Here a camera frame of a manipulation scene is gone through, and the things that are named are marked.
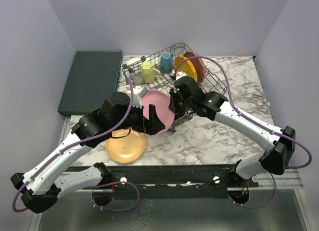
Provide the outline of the grey wire dish rack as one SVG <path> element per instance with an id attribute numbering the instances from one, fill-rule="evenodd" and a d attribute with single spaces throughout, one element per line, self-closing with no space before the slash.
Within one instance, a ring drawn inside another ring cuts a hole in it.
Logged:
<path id="1" fill-rule="evenodd" d="M 227 89 L 205 66 L 205 59 L 186 44 L 178 43 L 122 66 L 126 78 L 140 78 L 147 90 L 137 95 L 146 134 L 163 134 L 192 114 L 215 119 L 228 100 Z"/>

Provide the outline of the plain orange plate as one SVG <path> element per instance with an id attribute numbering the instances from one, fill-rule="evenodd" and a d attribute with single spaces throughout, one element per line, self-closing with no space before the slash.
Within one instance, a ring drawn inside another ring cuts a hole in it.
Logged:
<path id="1" fill-rule="evenodd" d="M 144 133 L 132 128 L 112 132 L 105 144 L 108 156 L 115 162 L 125 164 L 137 160 L 146 148 Z"/>

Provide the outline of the blue floral mug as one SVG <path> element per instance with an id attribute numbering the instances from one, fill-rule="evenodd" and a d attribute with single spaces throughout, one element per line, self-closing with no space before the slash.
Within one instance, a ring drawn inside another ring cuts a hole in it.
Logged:
<path id="1" fill-rule="evenodd" d="M 172 70 L 173 55 L 169 52 L 164 52 L 160 57 L 159 67 L 163 73 L 169 73 Z"/>

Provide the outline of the yellow-green faceted mug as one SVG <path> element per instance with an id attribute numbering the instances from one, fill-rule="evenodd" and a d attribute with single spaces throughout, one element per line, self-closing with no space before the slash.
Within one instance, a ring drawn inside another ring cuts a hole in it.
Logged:
<path id="1" fill-rule="evenodd" d="M 152 83 L 156 78 L 161 77 L 160 71 L 154 68 L 152 63 L 149 61 L 144 61 L 140 65 L 140 75 L 146 84 Z"/>

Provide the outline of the pink polka dot plate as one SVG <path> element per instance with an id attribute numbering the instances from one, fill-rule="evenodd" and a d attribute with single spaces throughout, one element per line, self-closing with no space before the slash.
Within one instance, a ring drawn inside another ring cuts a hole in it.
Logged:
<path id="1" fill-rule="evenodd" d="M 186 58 L 190 58 L 190 57 L 194 57 L 194 56 L 196 56 L 197 58 L 191 59 L 190 62 L 194 65 L 194 67 L 196 69 L 197 83 L 201 84 L 207 76 L 206 67 L 204 65 L 203 60 L 201 58 L 198 58 L 199 55 L 196 52 L 187 51 L 184 53 L 184 57 L 186 57 Z"/>

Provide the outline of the small grey cup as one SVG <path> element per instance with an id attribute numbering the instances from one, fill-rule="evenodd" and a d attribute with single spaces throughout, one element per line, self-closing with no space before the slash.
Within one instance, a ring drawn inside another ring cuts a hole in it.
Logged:
<path id="1" fill-rule="evenodd" d="M 143 85 L 144 84 L 144 80 L 142 79 L 141 76 L 136 76 L 136 77 L 133 78 L 133 84 L 134 84 L 134 86 Z"/>

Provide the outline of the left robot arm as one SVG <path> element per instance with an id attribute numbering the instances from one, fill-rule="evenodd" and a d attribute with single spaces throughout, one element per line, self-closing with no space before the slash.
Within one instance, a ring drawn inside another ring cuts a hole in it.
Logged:
<path id="1" fill-rule="evenodd" d="M 15 173 L 11 182 L 18 190 L 25 210 L 42 213 L 59 199 L 76 190 L 97 186 L 106 188 L 112 181 L 111 171 L 103 163 L 95 163 L 82 172 L 63 176 L 80 157 L 104 140 L 113 137 L 115 130 L 127 129 L 157 135 L 164 133 L 174 121 L 167 95 L 150 90 L 136 104 L 136 93 L 115 92 L 103 105 L 82 116 L 64 141 L 41 163 L 26 173 Z"/>

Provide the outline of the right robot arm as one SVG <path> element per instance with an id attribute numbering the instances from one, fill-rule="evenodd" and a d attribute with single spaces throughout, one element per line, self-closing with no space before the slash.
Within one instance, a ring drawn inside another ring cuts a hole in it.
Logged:
<path id="1" fill-rule="evenodd" d="M 293 128 L 285 129 L 265 123 L 247 112 L 236 112 L 230 101 L 215 91 L 204 92 L 196 81 L 184 76 L 175 81 L 169 91 L 169 108 L 178 115 L 187 111 L 227 125 L 245 135 L 261 148 L 262 152 L 235 163 L 229 181 L 240 187 L 252 176 L 269 172 L 282 175 L 295 151 L 291 141 L 296 136 Z"/>

